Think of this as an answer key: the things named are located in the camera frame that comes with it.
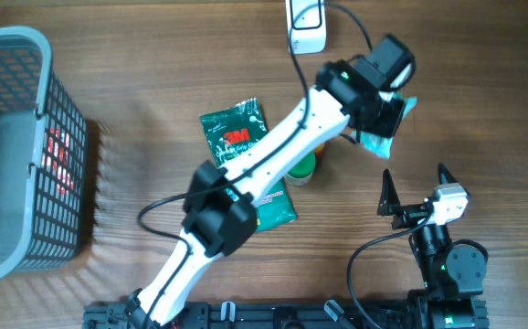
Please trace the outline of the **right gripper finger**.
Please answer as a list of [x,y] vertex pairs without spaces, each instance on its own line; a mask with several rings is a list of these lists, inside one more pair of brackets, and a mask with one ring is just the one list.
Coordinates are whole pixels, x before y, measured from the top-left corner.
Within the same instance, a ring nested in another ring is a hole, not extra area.
[[401,204],[388,169],[385,169],[382,177],[382,191],[377,207],[379,216],[391,216],[401,211]]
[[450,173],[448,168],[443,163],[438,164],[438,180],[438,197],[470,197],[470,192],[458,182],[458,180]]

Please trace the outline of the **light blue tissue pack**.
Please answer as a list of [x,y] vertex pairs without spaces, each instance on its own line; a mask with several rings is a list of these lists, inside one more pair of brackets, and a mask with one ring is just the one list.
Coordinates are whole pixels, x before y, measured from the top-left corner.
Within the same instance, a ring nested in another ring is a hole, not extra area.
[[[402,119],[415,108],[417,105],[417,97],[405,98],[401,92],[380,92],[380,96],[384,100],[403,101]],[[388,160],[390,158],[390,149],[393,143],[393,137],[381,137],[373,133],[360,132],[360,144],[370,153],[373,153],[379,158]]]

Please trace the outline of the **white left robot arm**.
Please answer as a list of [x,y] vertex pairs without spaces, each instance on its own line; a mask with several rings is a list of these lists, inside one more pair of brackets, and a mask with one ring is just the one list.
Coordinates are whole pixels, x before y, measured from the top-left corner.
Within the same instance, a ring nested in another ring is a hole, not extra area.
[[194,172],[179,200],[182,230],[157,277],[132,294],[127,313],[137,328],[160,328],[183,310],[209,267],[239,249],[257,229],[257,208],[266,194],[305,155],[348,127],[389,138],[396,133],[404,103],[394,94],[416,71],[413,59],[381,64],[361,58],[328,62],[296,108],[241,155]]

